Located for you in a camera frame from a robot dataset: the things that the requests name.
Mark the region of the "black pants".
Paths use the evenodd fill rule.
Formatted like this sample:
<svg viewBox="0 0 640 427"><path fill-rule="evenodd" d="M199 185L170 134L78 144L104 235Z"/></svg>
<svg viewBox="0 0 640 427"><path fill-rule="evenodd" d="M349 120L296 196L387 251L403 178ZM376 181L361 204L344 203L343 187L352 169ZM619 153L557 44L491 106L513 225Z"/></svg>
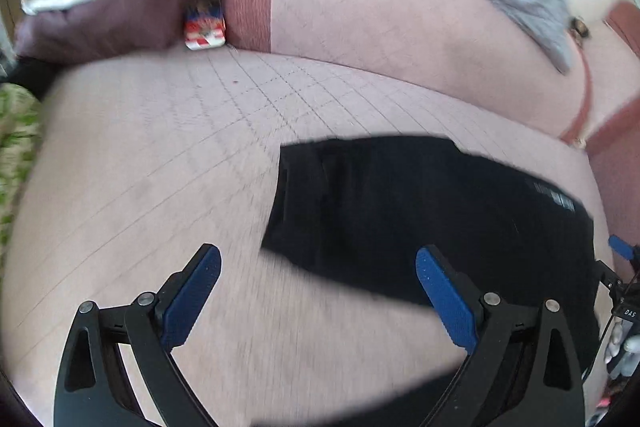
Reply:
<svg viewBox="0 0 640 427"><path fill-rule="evenodd" d="M281 147L262 245L325 279L423 306L416 254L435 246L482 291L556 300L581 366L598 350L593 222L556 185L428 135Z"/></svg>

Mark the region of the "red side cushion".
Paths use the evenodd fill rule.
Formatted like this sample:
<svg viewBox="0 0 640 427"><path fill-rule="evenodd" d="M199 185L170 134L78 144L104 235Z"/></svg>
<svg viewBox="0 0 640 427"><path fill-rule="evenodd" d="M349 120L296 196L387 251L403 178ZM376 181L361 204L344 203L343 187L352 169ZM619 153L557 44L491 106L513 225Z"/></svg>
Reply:
<svg viewBox="0 0 640 427"><path fill-rule="evenodd" d="M584 44L592 100L586 128L589 166L602 211L597 252L613 256L608 236L639 242L639 8L614 5Z"/></svg>

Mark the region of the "small black gold ornament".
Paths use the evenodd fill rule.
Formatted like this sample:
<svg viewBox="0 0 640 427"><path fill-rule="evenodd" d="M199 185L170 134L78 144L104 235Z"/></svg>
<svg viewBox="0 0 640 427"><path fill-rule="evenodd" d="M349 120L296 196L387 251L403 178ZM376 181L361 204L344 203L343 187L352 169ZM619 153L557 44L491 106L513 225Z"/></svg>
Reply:
<svg viewBox="0 0 640 427"><path fill-rule="evenodd" d="M570 20L570 33L576 41L582 41L590 37L590 30L586 23L579 17Z"/></svg>

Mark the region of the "green patterned rolled quilt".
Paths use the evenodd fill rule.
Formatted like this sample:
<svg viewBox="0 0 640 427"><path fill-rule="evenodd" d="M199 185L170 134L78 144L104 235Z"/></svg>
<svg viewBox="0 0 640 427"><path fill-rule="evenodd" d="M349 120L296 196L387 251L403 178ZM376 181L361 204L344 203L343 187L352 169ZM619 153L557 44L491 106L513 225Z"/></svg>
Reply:
<svg viewBox="0 0 640 427"><path fill-rule="evenodd" d="M18 202L41 140L40 102L14 83L1 85L1 254L8 249Z"/></svg>

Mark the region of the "red white blue packet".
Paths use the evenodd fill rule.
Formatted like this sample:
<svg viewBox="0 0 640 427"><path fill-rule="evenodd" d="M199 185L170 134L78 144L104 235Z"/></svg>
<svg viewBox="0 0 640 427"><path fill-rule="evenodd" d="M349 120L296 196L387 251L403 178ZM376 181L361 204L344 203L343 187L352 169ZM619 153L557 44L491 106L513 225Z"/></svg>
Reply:
<svg viewBox="0 0 640 427"><path fill-rule="evenodd" d="M226 44L226 22L221 0L198 0L186 11L184 44L191 51L219 48Z"/></svg>

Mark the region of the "dark maroon folded cloth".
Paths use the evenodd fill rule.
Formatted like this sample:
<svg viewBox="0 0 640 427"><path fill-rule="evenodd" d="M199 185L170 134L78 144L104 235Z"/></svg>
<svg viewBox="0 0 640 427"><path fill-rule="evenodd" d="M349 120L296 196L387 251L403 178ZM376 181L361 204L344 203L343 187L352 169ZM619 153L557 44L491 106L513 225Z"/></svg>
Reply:
<svg viewBox="0 0 640 427"><path fill-rule="evenodd" d="M63 65L162 50L182 39L198 0L93 0L66 11L27 15L15 31L18 57Z"/></svg>

